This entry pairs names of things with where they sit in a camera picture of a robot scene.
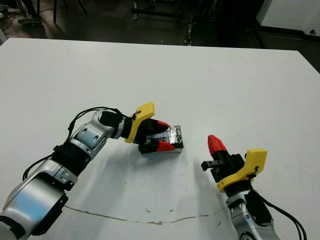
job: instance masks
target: person's foot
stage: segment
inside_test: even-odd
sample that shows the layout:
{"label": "person's foot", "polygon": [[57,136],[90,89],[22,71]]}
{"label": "person's foot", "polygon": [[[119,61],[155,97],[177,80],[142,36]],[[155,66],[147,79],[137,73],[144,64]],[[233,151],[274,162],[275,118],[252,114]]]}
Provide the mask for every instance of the person's foot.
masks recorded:
{"label": "person's foot", "polygon": [[18,20],[18,23],[23,25],[37,25],[37,24],[42,24],[42,21],[40,16],[29,15],[23,19]]}

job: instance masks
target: red plastic tip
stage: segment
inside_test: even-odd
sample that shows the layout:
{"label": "red plastic tip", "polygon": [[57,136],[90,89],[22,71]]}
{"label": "red plastic tip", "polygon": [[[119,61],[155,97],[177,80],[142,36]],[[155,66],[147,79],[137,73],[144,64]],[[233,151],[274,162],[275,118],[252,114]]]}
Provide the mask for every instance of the red plastic tip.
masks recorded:
{"label": "red plastic tip", "polygon": [[155,129],[157,131],[165,131],[167,130],[168,128],[170,128],[170,125],[166,122],[163,122],[163,121],[158,121],[156,123],[156,126],[155,126]]}
{"label": "red plastic tip", "polygon": [[159,141],[159,146],[156,149],[157,152],[167,152],[175,150],[176,147],[166,141]]}
{"label": "red plastic tip", "polygon": [[227,151],[222,141],[214,135],[208,136],[208,147],[211,155],[216,151]]}

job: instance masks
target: black baseboard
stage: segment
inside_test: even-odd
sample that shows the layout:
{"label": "black baseboard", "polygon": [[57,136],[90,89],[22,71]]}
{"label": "black baseboard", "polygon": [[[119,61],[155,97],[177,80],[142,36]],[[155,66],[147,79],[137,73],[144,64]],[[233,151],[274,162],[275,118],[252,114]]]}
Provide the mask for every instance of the black baseboard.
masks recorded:
{"label": "black baseboard", "polygon": [[302,30],[294,30],[294,29],[272,27],[272,26],[261,26],[258,21],[256,21],[256,24],[258,26],[258,29],[262,32],[291,34],[291,35],[300,37],[302,40],[320,42],[320,36],[308,35],[308,34],[305,34],[304,31]]}

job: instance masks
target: aluminum foil block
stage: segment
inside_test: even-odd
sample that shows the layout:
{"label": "aluminum foil block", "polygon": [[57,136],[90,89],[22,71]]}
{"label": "aluminum foil block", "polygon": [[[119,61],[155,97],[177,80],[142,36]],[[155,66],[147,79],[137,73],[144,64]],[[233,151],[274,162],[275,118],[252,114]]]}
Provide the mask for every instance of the aluminum foil block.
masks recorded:
{"label": "aluminum foil block", "polygon": [[180,126],[171,126],[166,131],[151,135],[152,142],[164,141],[175,146],[172,151],[159,151],[157,153],[181,153],[184,147]]}

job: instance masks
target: power cord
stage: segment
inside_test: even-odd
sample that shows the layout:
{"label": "power cord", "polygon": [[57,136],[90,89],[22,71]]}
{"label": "power cord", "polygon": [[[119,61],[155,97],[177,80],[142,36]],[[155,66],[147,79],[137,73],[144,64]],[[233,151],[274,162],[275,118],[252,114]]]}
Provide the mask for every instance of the power cord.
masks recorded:
{"label": "power cord", "polygon": [[279,213],[283,214],[284,216],[289,218],[294,223],[294,225],[296,226],[296,229],[298,231],[299,240],[302,240],[302,235],[303,235],[303,239],[307,240],[307,234],[306,234],[306,231],[305,231],[304,227],[302,226],[302,224],[294,216],[292,216],[290,213],[286,212],[285,210],[281,209],[280,207],[270,203],[265,198],[263,198],[256,190],[254,190],[254,188],[251,185],[251,179],[253,179],[253,178],[255,178],[257,176],[256,173],[258,172],[258,170],[259,170],[259,168],[256,167],[255,168],[255,172],[253,174],[250,174],[250,175],[247,176],[248,177],[248,181],[249,181],[250,190],[255,192],[255,194],[262,200],[262,202],[265,205],[277,210]]}
{"label": "power cord", "polygon": [[[65,145],[69,140],[70,140],[70,137],[71,137],[71,134],[74,130],[74,127],[75,127],[75,123],[76,121],[81,118],[83,115],[89,113],[89,112],[92,112],[92,111],[99,111],[99,110],[111,110],[113,112],[115,112],[116,114],[119,114],[121,115],[122,117],[125,117],[125,118],[128,118],[128,116],[122,114],[118,109],[116,108],[110,108],[110,107],[105,107],[105,106],[97,106],[97,107],[92,107],[92,108],[89,108],[87,110],[84,110],[84,111],[81,111],[79,112],[75,117],[74,119],[70,122],[69,124],[69,127],[68,127],[68,136],[66,138],[66,140],[64,141],[63,145]],[[28,177],[28,173],[29,171],[37,164],[41,163],[42,161],[44,160],[47,160],[48,158],[51,158],[52,156],[54,156],[55,153],[53,152],[52,154],[44,157],[44,158],[41,158],[40,160],[34,162],[32,165],[30,165],[23,173],[22,175],[22,180],[24,181],[27,177]]]}

